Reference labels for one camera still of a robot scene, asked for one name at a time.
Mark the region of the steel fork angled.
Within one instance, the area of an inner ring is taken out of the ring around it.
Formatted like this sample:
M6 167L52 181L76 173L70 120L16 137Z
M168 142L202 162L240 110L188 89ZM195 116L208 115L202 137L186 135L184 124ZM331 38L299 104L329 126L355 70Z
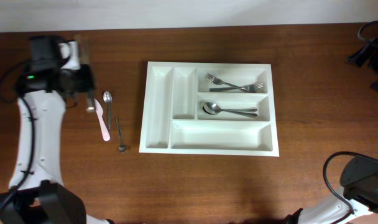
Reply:
M239 86L236 86L236 85L233 85L231 83L228 83L228 82L224 82L223 80L207 73L206 74L206 78L208 81L210 81L211 83L215 84L215 85L228 85L228 87L239 87Z

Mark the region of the pink plastic knife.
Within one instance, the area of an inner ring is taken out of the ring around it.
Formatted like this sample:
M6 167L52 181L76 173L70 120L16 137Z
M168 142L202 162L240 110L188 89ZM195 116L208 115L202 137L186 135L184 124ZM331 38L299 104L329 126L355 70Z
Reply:
M94 99L94 105L95 105L96 115L99 121L99 126L101 129L102 138L104 141L109 141L111 137L103 119L103 109L97 99Z

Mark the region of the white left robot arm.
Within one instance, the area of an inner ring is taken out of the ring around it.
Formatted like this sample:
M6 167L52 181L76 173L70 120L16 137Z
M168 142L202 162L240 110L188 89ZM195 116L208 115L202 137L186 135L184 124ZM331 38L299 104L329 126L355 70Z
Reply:
M3 223L98 223L63 183L60 137L67 98L86 95L87 111L103 117L95 79L80 40L58 35L30 38L30 59L14 84L20 112L17 160L0 194Z

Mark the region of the small steel teaspoon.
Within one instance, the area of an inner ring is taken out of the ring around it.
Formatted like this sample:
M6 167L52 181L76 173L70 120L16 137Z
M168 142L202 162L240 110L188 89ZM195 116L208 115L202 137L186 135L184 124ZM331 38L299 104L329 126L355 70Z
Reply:
M123 137L122 137L121 126L120 126L119 118L117 116L115 117L115 121L116 121L118 136L119 136L119 147L118 147L118 149L119 149L120 153L125 153L126 152L126 145L125 145Z
M106 106L107 106L108 129L111 129L111 119L112 119L111 103L113 102L113 98L112 98L110 92L105 91L103 93L103 101L106 103Z

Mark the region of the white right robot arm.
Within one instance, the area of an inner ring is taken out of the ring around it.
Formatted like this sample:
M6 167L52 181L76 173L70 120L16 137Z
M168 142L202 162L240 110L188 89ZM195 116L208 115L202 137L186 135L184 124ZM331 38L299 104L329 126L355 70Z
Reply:
M364 46L348 57L347 62L357 67L365 62L378 74L378 37L367 39L362 36L366 28L378 25L378 21L364 24L357 32ZM378 92L378 79L371 84ZM339 180L340 188L334 190L327 176L329 163L338 156L351 156ZM349 223L350 221L373 213L378 213L378 158L357 152L340 151L330 155L323 164L323 180L330 196L311 208L300 208L287 215L283 223Z

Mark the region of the steel tongs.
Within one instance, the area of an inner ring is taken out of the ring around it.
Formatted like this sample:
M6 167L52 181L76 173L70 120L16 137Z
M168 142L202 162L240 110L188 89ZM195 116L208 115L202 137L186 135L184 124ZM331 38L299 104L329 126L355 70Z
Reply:
M94 100L94 93L93 90L88 90L86 92L86 103L87 112L93 112L95 110L95 100Z

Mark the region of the steel fork straight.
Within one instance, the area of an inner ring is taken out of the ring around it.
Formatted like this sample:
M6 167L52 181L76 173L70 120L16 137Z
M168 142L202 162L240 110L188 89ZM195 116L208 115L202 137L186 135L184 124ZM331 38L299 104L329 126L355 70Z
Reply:
M264 83L253 83L250 85L244 85L244 86L239 86L239 87L227 87L227 88L210 88L210 92L217 92L217 91L231 91L231 90L240 90L240 91L245 91L245 92L250 92L254 93L257 90L260 90L263 88L265 85Z

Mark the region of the small steel teaspoon lower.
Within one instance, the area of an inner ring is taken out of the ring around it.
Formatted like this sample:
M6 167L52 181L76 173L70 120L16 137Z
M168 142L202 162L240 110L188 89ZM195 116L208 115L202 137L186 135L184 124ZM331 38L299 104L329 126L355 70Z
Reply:
M125 153L126 152L126 145L125 145L123 137L122 137L121 126L120 126L119 118L117 116L115 117L115 121L116 121L118 136L119 136L119 147L118 147L118 149L119 149L120 153Z

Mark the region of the small steel teaspoon upper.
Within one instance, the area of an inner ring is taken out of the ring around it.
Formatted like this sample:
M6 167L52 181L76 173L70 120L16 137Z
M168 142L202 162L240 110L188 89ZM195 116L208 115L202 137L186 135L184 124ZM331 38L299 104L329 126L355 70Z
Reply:
M103 93L103 101L106 103L106 106L107 106L108 129L111 129L111 119L112 119L111 103L113 102L113 98L112 98L110 92L105 91Z

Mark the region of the white cutlery tray organizer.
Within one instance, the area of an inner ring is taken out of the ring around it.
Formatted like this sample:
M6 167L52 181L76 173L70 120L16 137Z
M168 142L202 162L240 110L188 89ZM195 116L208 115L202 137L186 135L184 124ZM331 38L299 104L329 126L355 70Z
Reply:
M254 93L224 88L209 73L236 86L264 83ZM206 102L223 109L257 108L256 119L203 111ZM269 64L149 62L142 116L140 152L279 155L272 68Z

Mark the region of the steel tablespoon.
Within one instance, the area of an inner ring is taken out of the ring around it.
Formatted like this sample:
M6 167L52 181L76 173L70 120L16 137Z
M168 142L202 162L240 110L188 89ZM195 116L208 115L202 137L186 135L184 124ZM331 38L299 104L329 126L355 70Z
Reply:
M258 111L257 108L248 108L248 109L222 109L222 108L215 108L210 107L207 105L203 105L203 111L212 114L217 115L220 112L240 112L240 113L255 113Z
M257 115L257 108L248 108L248 109L223 109L220 106L218 106L216 103L213 102L206 102L203 105L203 111L211 114L211 115L217 115L221 112L227 112L232 113L240 116L245 116L248 118L254 118L256 119L258 117Z

